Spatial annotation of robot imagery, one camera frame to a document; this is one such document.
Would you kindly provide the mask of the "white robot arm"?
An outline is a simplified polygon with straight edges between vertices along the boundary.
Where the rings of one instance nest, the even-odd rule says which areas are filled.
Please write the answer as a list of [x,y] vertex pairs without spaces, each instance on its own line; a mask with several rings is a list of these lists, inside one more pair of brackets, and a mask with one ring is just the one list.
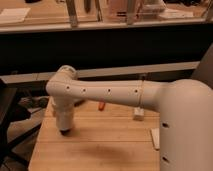
[[60,130],[73,126],[75,99],[154,110],[160,114],[160,171],[213,171],[213,89],[201,81],[80,81],[64,65],[46,91]]

